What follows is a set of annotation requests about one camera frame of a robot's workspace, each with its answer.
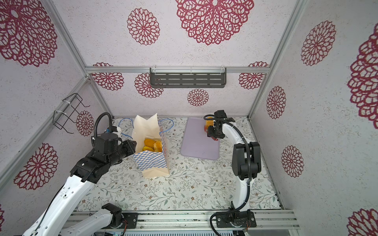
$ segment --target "floral tablecloth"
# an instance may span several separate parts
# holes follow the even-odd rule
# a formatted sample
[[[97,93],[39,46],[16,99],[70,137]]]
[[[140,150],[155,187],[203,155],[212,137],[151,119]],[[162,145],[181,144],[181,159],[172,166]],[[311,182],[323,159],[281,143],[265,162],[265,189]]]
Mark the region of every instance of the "floral tablecloth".
[[[218,160],[184,157],[180,154],[187,118],[171,118],[167,132],[170,176],[145,179],[132,157],[112,166],[81,200],[78,211],[97,211],[110,202],[123,210],[223,210],[230,206],[236,177],[231,169],[233,145],[220,140]],[[122,119],[116,119],[118,125]],[[254,140],[247,118],[235,118],[239,130]],[[172,126],[162,121],[164,128]],[[132,133],[129,119],[121,122],[122,132]],[[252,184],[251,209],[280,209],[276,193],[262,162],[261,173]]]

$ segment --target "checkered paper bag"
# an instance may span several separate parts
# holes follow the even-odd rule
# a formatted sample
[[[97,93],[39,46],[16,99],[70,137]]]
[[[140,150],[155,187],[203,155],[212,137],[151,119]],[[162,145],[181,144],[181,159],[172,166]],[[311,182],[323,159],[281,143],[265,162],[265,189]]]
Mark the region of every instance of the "checkered paper bag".
[[[169,175],[167,140],[163,128],[159,126],[158,114],[156,113],[148,120],[136,116],[132,138],[136,141],[135,162],[139,166],[145,178]],[[142,151],[145,139],[160,140],[163,145],[161,153]]]

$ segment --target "purple cutting board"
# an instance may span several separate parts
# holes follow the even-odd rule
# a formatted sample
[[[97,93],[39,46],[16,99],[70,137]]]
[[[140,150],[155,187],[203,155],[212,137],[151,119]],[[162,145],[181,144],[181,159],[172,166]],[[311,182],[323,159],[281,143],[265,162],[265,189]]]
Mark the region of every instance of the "purple cutting board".
[[[219,158],[219,140],[208,137],[204,130],[206,121],[199,117],[190,117],[186,122],[181,155],[201,159]]]

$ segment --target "red doily pattern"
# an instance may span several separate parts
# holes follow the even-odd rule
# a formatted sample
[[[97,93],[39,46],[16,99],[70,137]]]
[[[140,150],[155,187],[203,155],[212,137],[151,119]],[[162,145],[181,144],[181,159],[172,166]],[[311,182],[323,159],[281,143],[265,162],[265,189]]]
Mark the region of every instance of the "red doily pattern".
[[[144,97],[159,97],[164,89],[162,88],[153,88],[150,84],[150,74],[143,73],[138,75],[134,81],[135,88],[137,89],[138,93],[142,94]]]
[[[308,66],[322,61],[335,41],[335,25],[328,20],[315,26],[307,35],[302,47],[302,61]]]
[[[54,176],[57,166],[56,151],[48,143],[42,143],[13,182],[19,188],[36,190],[49,182]]]
[[[202,106],[208,100],[209,94],[203,89],[196,88],[188,94],[188,102],[193,106]]]
[[[359,108],[358,115],[371,120],[378,129],[378,24],[358,51],[357,60],[350,66],[350,101]]]
[[[127,19],[129,33],[142,45],[151,45],[160,35],[159,23],[155,16],[146,9],[134,9]]]
[[[378,212],[375,209],[354,211],[348,220],[348,236],[378,235]]]
[[[0,51],[21,65],[48,64],[57,34],[39,0],[0,1]]]
[[[274,87],[266,100],[266,110],[272,119],[277,119],[282,115],[286,106],[286,95],[280,86]]]
[[[249,66],[269,66],[266,62],[255,62]],[[239,75],[239,84],[246,89],[258,88],[264,78],[263,73],[241,73]]]
[[[108,63],[100,62],[93,66],[112,66]],[[92,73],[93,79],[98,85],[107,90],[118,90],[123,86],[123,77],[121,73]]]
[[[253,0],[176,0],[177,16],[188,36],[198,43],[220,44],[247,22]]]
[[[0,204],[0,232],[1,232],[1,226],[4,223],[4,211],[1,209],[1,204]]]
[[[303,171],[303,158],[299,150],[294,146],[287,146],[281,157],[282,166],[285,172],[291,177],[298,177]]]
[[[76,118],[76,128],[83,136],[88,136],[92,133],[95,123],[91,113],[81,111]]]

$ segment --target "yellow fruit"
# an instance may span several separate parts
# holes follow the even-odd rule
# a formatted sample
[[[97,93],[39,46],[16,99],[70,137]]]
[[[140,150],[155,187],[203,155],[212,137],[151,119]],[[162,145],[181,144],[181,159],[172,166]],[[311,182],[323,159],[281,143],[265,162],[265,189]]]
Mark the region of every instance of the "yellow fruit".
[[[150,147],[144,147],[144,148],[143,148],[143,151],[153,151],[153,149],[150,148]]]
[[[150,148],[153,148],[153,145],[155,144],[155,141],[152,139],[145,139],[144,140],[144,145]]]
[[[163,151],[163,145],[161,141],[156,141],[155,144],[153,145],[153,149],[155,152],[161,153]]]

